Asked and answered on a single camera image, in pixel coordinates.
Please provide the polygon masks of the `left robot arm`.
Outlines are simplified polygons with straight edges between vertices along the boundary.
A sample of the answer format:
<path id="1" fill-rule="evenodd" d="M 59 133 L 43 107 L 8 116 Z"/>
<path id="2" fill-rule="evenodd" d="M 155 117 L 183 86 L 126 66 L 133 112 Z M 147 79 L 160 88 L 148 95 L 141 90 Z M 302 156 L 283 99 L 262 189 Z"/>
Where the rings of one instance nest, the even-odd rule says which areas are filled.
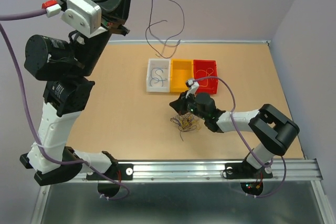
<path id="1" fill-rule="evenodd" d="M 67 146 L 70 131 L 85 109 L 94 81 L 88 80 L 113 34 L 127 35 L 131 0 L 50 0 L 48 17 L 60 15 L 73 28 L 68 40 L 31 36 L 25 47 L 25 69 L 45 81 L 43 114 L 31 150 L 20 157 L 35 170 L 41 185 L 67 182 L 80 173 L 118 176 L 118 162 L 108 152 L 85 153 Z"/>

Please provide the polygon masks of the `red plastic bin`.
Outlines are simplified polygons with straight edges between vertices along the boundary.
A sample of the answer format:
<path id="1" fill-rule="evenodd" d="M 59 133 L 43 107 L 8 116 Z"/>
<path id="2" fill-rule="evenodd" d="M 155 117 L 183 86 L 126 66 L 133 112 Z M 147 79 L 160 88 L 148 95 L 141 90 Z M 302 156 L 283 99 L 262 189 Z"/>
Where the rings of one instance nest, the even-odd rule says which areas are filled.
<path id="1" fill-rule="evenodd" d="M 217 64 L 215 60 L 199 60 L 193 61 L 194 79 L 200 79 L 204 77 L 216 77 L 217 76 Z M 214 95 L 217 93 L 218 80 L 209 78 L 198 81 L 199 88 L 196 93 L 208 93 Z"/>

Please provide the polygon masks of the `yellow plastic bin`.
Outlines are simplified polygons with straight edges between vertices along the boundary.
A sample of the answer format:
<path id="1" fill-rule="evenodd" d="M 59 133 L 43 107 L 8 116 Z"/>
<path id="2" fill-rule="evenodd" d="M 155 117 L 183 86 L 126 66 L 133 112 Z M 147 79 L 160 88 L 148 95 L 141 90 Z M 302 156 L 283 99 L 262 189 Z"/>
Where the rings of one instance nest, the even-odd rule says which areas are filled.
<path id="1" fill-rule="evenodd" d="M 172 59 L 170 92 L 181 93 L 187 90 L 186 81 L 194 77 L 193 60 Z"/>

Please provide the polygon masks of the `white plastic bin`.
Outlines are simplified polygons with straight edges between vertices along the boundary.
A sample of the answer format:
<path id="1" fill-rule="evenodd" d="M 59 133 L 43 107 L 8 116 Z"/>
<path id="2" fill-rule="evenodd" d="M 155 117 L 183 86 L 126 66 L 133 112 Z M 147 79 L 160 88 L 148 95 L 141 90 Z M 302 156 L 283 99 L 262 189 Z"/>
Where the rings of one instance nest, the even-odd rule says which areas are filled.
<path id="1" fill-rule="evenodd" d="M 146 74 L 146 91 L 152 93 L 169 93 L 170 92 L 170 59 L 148 60 Z"/>

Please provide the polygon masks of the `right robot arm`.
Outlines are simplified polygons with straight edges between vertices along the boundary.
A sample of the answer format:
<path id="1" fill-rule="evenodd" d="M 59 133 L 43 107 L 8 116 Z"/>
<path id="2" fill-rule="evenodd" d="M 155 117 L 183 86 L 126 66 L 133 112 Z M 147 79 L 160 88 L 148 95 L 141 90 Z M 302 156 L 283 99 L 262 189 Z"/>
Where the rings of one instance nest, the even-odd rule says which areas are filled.
<path id="1" fill-rule="evenodd" d="M 214 133 L 253 132 L 260 143 L 248 148 L 249 154 L 239 167 L 248 177 L 258 174 L 274 156 L 284 156 L 300 132 L 295 122 L 271 104 L 248 112 L 229 112 L 218 109 L 207 93 L 193 95 L 185 91 L 169 106 L 178 115 L 191 113 L 204 120 L 205 126 Z"/>

